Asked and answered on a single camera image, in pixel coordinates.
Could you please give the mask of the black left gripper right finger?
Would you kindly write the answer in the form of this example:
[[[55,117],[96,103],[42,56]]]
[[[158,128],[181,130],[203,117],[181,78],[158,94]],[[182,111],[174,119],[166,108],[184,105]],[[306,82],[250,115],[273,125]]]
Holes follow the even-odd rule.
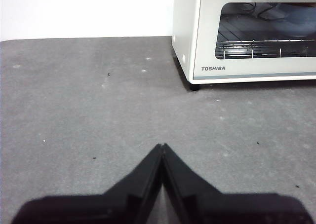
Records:
[[[277,193],[222,193],[162,146],[163,185],[183,224],[312,224],[299,199]]]

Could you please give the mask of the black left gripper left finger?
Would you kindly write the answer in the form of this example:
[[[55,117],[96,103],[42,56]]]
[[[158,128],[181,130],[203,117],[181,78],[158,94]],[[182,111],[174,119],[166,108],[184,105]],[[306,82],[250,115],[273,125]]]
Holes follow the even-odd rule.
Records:
[[[14,224],[144,224],[161,188],[162,145],[102,194],[46,196],[26,202]]]

